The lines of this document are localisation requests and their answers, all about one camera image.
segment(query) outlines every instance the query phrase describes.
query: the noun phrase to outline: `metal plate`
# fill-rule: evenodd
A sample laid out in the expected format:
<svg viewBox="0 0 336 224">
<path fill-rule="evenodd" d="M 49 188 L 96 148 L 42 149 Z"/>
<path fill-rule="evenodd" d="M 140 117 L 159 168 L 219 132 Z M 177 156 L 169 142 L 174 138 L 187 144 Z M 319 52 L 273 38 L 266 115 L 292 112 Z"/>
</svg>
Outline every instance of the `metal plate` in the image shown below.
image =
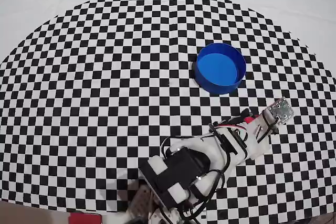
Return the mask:
<svg viewBox="0 0 336 224">
<path fill-rule="evenodd" d="M 294 117 L 294 111 L 287 102 L 286 98 L 282 97 L 271 106 L 267 107 L 273 115 L 274 119 L 279 118 L 278 125 L 283 125 Z"/>
</svg>

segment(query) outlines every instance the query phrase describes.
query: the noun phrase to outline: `white robotic arm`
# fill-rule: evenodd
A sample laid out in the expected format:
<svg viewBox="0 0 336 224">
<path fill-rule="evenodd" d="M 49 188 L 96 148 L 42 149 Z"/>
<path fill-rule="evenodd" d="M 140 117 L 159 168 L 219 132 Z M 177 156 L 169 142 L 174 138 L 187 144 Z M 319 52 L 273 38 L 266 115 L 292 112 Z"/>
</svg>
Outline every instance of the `white robotic arm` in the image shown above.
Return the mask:
<svg viewBox="0 0 336 224">
<path fill-rule="evenodd" d="M 248 112 L 210 124 L 205 135 L 178 137 L 179 141 L 163 151 L 164 159 L 151 157 L 140 171 L 164 206 L 176 207 L 183 219 L 191 220 L 216 188 L 225 184 L 236 165 L 269 150 L 268 136 L 293 116 L 286 99 L 279 99 L 259 116 Z M 184 216 L 183 211 L 200 203 L 195 216 Z"/>
</svg>

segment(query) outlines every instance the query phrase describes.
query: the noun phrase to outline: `blue cylindrical container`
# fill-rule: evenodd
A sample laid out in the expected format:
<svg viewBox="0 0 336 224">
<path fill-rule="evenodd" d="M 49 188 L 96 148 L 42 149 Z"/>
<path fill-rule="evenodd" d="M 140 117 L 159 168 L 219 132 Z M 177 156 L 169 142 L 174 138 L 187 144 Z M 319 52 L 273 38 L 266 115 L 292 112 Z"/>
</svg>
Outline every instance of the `blue cylindrical container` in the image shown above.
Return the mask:
<svg viewBox="0 0 336 224">
<path fill-rule="evenodd" d="M 212 94 L 228 94 L 244 77 L 246 62 L 236 48 L 213 43 L 200 51 L 194 70 L 195 80 L 203 89 Z"/>
</svg>

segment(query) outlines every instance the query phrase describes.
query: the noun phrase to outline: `checkerboard mat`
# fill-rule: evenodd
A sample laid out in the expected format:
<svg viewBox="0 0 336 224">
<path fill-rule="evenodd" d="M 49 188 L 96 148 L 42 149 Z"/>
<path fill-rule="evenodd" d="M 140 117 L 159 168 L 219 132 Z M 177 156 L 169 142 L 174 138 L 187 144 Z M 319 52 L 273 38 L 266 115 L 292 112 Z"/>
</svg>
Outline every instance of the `checkerboard mat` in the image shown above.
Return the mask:
<svg viewBox="0 0 336 224">
<path fill-rule="evenodd" d="M 247 62 L 229 95 L 192 78 L 213 42 Z M 286 97 L 294 120 L 268 154 L 236 167 L 206 219 L 278 223 L 335 210 L 335 79 L 300 40 L 229 0 L 86 2 L 28 35 L 0 65 L 0 83 L 2 200 L 124 211 L 139 164 L 166 136 L 201 135 Z"/>
</svg>

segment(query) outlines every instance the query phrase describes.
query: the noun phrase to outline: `red wire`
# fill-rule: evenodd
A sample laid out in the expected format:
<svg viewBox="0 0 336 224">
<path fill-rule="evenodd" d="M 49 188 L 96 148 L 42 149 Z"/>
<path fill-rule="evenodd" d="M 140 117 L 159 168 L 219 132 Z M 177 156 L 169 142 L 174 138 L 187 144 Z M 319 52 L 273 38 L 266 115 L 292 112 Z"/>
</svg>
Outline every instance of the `red wire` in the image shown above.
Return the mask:
<svg viewBox="0 0 336 224">
<path fill-rule="evenodd" d="M 246 130 L 244 127 L 239 126 L 239 125 L 231 125 L 231 124 L 218 124 L 215 127 L 220 127 L 220 126 L 228 126 L 228 127 L 233 127 L 233 128 L 240 128 L 242 130 Z"/>
</svg>

